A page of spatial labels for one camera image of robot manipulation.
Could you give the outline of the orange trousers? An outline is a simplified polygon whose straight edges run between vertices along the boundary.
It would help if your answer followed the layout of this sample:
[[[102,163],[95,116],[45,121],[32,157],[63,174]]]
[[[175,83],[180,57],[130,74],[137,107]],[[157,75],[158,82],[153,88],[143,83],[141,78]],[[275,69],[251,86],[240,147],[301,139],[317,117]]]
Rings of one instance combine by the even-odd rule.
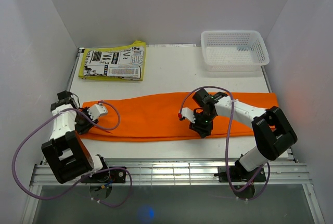
[[[80,137],[113,142],[153,142],[198,139],[188,121],[180,121],[182,103],[197,107],[187,92],[155,94],[130,99],[109,100],[109,113],[98,120],[101,129],[93,127]]]

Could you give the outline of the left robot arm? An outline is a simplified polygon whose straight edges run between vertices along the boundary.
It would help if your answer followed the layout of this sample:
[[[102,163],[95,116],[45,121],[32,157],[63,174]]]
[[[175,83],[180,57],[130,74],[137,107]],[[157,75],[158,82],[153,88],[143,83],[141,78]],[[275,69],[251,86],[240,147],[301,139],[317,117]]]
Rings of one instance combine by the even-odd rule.
[[[110,169],[104,158],[91,155],[79,136],[88,133],[99,117],[107,115],[107,108],[94,104],[80,109],[69,91],[62,91],[57,97],[58,101],[50,107],[55,117],[52,134],[41,146],[55,178],[63,184],[92,173],[97,181],[107,181]]]

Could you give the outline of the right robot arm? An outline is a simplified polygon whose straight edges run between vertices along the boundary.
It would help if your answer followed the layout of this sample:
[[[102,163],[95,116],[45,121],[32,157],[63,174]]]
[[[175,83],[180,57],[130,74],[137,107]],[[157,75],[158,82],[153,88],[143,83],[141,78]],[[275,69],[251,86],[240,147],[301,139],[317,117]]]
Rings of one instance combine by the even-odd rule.
[[[217,116],[229,117],[252,129],[255,147],[242,155],[233,166],[219,172],[231,181],[251,181],[260,166],[274,161],[294,145],[298,138],[281,108],[269,109],[240,102],[226,93],[209,94],[204,88],[193,95],[196,109],[182,108],[178,117],[187,119],[189,128],[201,138],[210,136]]]

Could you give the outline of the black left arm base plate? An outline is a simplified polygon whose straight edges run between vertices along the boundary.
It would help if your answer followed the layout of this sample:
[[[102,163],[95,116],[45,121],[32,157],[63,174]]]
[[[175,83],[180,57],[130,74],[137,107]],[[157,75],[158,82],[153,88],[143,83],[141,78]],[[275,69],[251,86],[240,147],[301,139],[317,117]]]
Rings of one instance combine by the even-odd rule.
[[[126,167],[121,169],[116,168],[107,172],[93,174],[85,179],[81,179],[82,183],[125,183],[126,182]]]

